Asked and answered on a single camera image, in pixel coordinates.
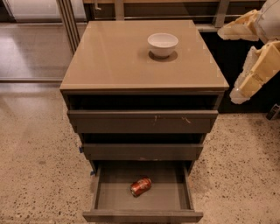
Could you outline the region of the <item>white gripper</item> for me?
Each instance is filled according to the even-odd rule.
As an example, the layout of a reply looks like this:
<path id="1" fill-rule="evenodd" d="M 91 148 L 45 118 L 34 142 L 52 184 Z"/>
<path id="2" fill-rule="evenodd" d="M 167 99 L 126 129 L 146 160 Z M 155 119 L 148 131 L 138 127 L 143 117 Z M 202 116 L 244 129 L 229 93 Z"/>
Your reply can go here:
<path id="1" fill-rule="evenodd" d="M 274 41 L 280 39 L 280 0 L 267 0 L 259 11 L 245 13 L 224 24 L 217 33 L 224 40 L 260 39 L 267 43 L 261 49 L 249 49 L 229 95 L 234 104 L 243 104 L 280 71 L 280 41 Z"/>

